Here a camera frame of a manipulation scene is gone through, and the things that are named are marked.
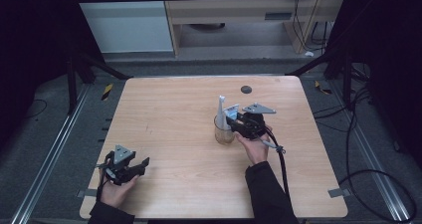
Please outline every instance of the white wall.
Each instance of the white wall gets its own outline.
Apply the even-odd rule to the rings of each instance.
[[[163,2],[81,4],[103,53],[172,52]]]

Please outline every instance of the wooden table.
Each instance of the wooden table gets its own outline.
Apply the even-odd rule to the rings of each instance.
[[[243,94],[241,87],[252,92]],[[150,157],[144,176],[122,209],[136,218],[253,218],[245,169],[250,164],[236,139],[229,145],[214,137],[218,98],[223,107],[259,103],[275,109],[265,114],[285,150],[295,213],[306,218],[347,214],[310,106],[296,77],[177,77],[128,80],[115,111],[98,163],[116,144],[136,151],[130,166]],[[282,183],[275,150],[269,162]],[[93,170],[89,188],[96,189]],[[89,218],[95,198],[86,196],[81,216]]]

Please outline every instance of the glass cup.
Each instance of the glass cup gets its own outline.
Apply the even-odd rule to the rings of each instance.
[[[228,129],[218,127],[215,123],[216,117],[214,117],[215,139],[221,144],[230,144],[235,139],[235,134],[230,127]]]

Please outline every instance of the person's right hand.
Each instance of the person's right hand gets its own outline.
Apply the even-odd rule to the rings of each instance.
[[[248,154],[249,160],[251,160],[252,165],[257,163],[267,161],[268,157],[268,147],[263,144],[262,140],[270,141],[269,136],[265,133],[261,136],[261,140],[254,139],[251,140],[242,136],[239,132],[235,132],[236,139],[243,144],[245,147],[246,153]]]

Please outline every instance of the gray floor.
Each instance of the gray floor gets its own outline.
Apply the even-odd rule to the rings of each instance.
[[[225,28],[219,30],[186,26],[183,31],[180,54],[176,58],[151,57],[149,54],[141,62],[111,59],[109,64],[119,71],[136,77],[280,75],[303,66],[311,59],[304,54],[294,53],[282,24],[226,24]],[[318,112],[316,116],[333,112],[341,106],[336,94],[326,95],[315,87],[315,80],[319,80],[334,91],[340,84],[341,78],[326,83],[321,71],[323,65],[301,77],[313,112],[333,108],[326,112]],[[84,222],[79,216],[82,199],[77,197],[77,192],[88,186],[103,140],[106,138],[108,119],[113,116],[124,86],[124,81],[119,81],[103,71],[95,69],[95,73],[97,79],[94,84],[88,85],[89,91],[81,114],[32,210],[30,221],[33,223]],[[113,83],[110,96],[107,101],[101,101],[105,86],[110,83]],[[79,82],[79,91],[83,86]],[[362,86],[361,83],[353,82],[355,90],[359,90]],[[0,174],[3,180],[0,184],[1,223],[8,223],[17,211],[66,119],[68,109],[66,77],[59,77],[41,85],[37,89],[36,99],[40,101],[33,103],[28,111],[30,117],[22,122],[10,140],[13,148],[1,154]],[[346,112],[340,112],[316,120],[338,180],[346,175],[345,131],[349,125],[346,115]],[[394,151],[393,140],[375,106],[371,104],[371,98],[361,101],[356,106],[356,116],[359,126],[354,130],[358,130],[359,127],[363,130],[365,139],[383,169],[403,183],[421,206],[422,171],[411,155]],[[369,166],[355,134],[350,138],[349,155],[351,170]],[[353,177],[352,180],[358,195],[371,208],[391,217],[373,175],[363,174]],[[347,188],[348,185],[343,184],[341,187]],[[408,212],[412,212],[406,195],[399,188],[397,192]],[[385,223],[363,208],[354,196],[345,197],[345,201],[349,213],[343,219],[311,219],[311,223]],[[413,223],[422,223],[421,215],[418,215]]]

